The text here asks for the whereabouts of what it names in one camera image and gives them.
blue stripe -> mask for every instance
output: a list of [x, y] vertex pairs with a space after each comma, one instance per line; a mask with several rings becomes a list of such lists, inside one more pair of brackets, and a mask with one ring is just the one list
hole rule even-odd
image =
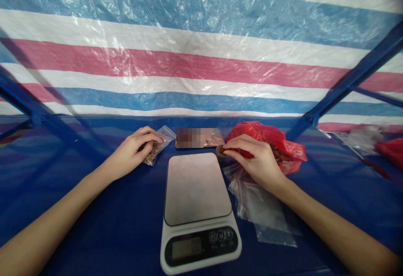
[[[317, 102], [262, 97], [192, 95], [181, 92], [115, 93], [87, 88], [47, 88], [65, 105], [97, 105], [131, 110], [187, 108], [200, 111], [255, 111], [305, 113]], [[403, 116], [403, 109], [388, 104], [340, 102], [329, 113], [375, 116]]]
[[403, 20], [302, 0], [0, 0], [0, 8], [368, 50]]

digital kitchen scale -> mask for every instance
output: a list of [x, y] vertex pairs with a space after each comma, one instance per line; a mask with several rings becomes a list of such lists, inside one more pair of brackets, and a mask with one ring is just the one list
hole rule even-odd
[[234, 260], [242, 241], [213, 153], [168, 162], [160, 262], [174, 275]]

scale button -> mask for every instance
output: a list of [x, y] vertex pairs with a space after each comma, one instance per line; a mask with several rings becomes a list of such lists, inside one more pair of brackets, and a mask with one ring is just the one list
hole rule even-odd
[[232, 239], [232, 235], [233, 235], [233, 233], [232, 233], [231, 229], [226, 229], [226, 230], [225, 230], [225, 237], [226, 237], [228, 240], [231, 240], [231, 239]]
[[223, 242], [225, 239], [225, 234], [223, 230], [218, 231], [218, 241]]
[[210, 235], [209, 235], [209, 241], [210, 241], [211, 243], [216, 243], [216, 242], [217, 242], [217, 236], [215, 235], [214, 232], [211, 232], [211, 233], [210, 233]]

small plastic bag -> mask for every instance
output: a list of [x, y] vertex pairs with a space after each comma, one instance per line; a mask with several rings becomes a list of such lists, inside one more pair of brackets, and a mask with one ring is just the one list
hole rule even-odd
[[347, 146], [354, 148], [361, 155], [378, 155], [375, 145], [385, 138], [383, 134], [387, 132], [387, 126], [359, 126], [350, 133], [334, 133]]
[[257, 240], [297, 247], [293, 234], [301, 233], [295, 227], [288, 226], [277, 198], [256, 183], [236, 178], [240, 169], [238, 166], [230, 167], [234, 174], [228, 190], [235, 196], [237, 216], [254, 223]]
[[161, 129], [157, 130], [157, 134], [162, 139], [162, 144], [160, 144], [158, 142], [154, 142], [152, 144], [151, 152], [146, 156], [146, 158], [143, 161], [143, 163], [145, 163], [149, 166], [154, 166], [155, 160], [157, 159], [157, 155], [166, 146], [168, 146], [168, 144], [171, 141], [173, 141], [176, 138], [176, 134], [173, 133], [173, 131], [171, 129], [169, 129], [167, 126], [163, 126]]

hand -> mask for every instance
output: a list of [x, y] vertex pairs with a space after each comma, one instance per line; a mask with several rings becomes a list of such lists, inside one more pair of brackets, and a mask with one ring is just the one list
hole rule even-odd
[[[224, 153], [238, 161], [254, 181], [267, 191], [273, 193], [287, 181], [274, 158], [269, 144], [259, 142], [253, 137], [243, 134], [231, 139], [223, 148], [229, 149]], [[254, 158], [246, 159], [239, 152], [230, 149], [248, 151]]]
[[[162, 144], [156, 131], [146, 126], [128, 136], [93, 173], [101, 173], [111, 182], [130, 173], [151, 152], [154, 141]], [[140, 146], [146, 143], [141, 151]]]

